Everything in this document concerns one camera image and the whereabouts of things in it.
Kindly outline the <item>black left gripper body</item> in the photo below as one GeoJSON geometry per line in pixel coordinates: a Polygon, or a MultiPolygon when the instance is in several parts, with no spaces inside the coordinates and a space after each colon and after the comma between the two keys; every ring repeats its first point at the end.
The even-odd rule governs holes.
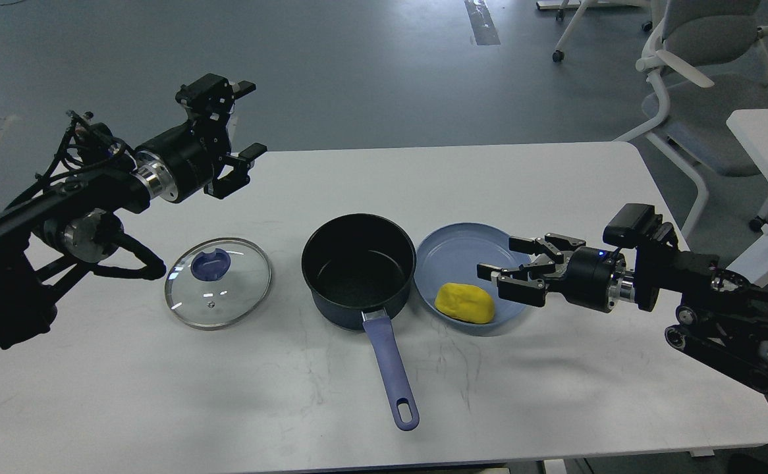
{"type": "Polygon", "coordinates": [[[150,195],[180,202],[218,177],[231,141],[224,126],[178,125],[135,151],[139,177],[149,186],[150,195]]]}

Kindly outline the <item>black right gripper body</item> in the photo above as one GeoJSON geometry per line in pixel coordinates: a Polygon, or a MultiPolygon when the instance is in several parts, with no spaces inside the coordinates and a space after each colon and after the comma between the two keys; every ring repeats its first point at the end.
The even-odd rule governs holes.
{"type": "Polygon", "coordinates": [[[636,302],[634,271],[621,251],[580,247],[568,259],[559,293],[568,303],[609,313],[619,301],[636,302]]]}

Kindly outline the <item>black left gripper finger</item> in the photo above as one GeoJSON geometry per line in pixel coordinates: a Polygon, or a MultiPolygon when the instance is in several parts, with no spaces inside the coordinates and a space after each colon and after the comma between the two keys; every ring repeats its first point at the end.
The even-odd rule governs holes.
{"type": "Polygon", "coordinates": [[[175,101],[186,111],[186,121],[175,127],[177,131],[227,132],[237,99],[256,90],[255,83],[233,82],[215,73],[206,73],[194,83],[182,85],[175,101]]]}
{"type": "Polygon", "coordinates": [[[215,176],[204,186],[204,193],[222,200],[250,183],[249,172],[257,158],[269,148],[253,143],[239,153],[225,153],[215,163],[215,176]]]}

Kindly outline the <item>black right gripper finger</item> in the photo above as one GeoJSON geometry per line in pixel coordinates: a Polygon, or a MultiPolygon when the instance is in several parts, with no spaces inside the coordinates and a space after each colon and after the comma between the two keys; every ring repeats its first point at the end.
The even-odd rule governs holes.
{"type": "Polygon", "coordinates": [[[477,264],[478,278],[492,282],[502,300],[543,308],[550,283],[560,279],[566,271],[565,264],[535,261],[514,268],[502,268],[485,263],[477,264]]]}
{"type": "Polygon", "coordinates": [[[534,239],[512,235],[508,237],[508,248],[511,251],[534,256],[544,255],[556,265],[567,263],[570,256],[585,245],[586,241],[583,239],[556,233],[546,233],[543,237],[534,239]]]}

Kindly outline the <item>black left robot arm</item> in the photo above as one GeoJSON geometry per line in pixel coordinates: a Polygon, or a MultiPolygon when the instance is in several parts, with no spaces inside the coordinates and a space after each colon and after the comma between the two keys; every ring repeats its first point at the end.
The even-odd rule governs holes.
{"type": "Polygon", "coordinates": [[[196,192],[224,199],[250,182],[254,143],[233,153],[228,123],[248,81],[208,73],[175,96],[184,123],[129,146],[92,114],[70,124],[49,168],[0,213],[0,348],[47,333],[57,304],[84,276],[154,281],[164,261],[128,235],[117,212],[138,214],[156,198],[196,192]]]}

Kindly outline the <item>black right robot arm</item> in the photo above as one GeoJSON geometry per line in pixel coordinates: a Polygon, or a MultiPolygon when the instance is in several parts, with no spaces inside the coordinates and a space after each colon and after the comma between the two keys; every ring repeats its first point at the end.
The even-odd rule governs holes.
{"type": "Polygon", "coordinates": [[[668,345],[721,374],[768,394],[768,291],[719,266],[718,256],[682,251],[674,226],[648,204],[628,203],[603,232],[610,250],[549,233],[508,238],[534,260],[515,268],[480,263],[477,276],[502,300],[543,307],[549,293],[610,312],[619,301],[654,309],[661,290],[681,295],[668,345]]]}

